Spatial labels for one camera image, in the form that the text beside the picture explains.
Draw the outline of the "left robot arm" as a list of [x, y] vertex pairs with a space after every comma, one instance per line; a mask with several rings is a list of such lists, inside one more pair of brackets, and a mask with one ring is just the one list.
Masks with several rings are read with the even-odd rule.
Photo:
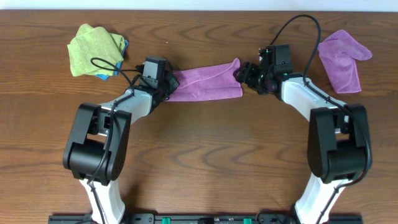
[[51, 216], [49, 223], [122, 223], [126, 206], [118, 177], [126, 158], [130, 126], [147, 116], [179, 86], [171, 71], [143, 72], [140, 84], [99, 105], [82, 103], [68, 137], [63, 166], [84, 186], [92, 213]]

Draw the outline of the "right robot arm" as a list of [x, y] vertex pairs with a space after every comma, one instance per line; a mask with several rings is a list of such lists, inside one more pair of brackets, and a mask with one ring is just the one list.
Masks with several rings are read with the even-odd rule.
[[290, 66], [246, 62], [233, 73], [260, 95], [273, 94], [295, 108], [309, 122], [307, 161], [311, 176], [290, 215], [268, 214], [281, 223], [358, 223], [360, 216], [330, 217], [330, 210], [345, 188], [368, 173], [372, 152], [366, 109], [348, 105], [316, 87]]

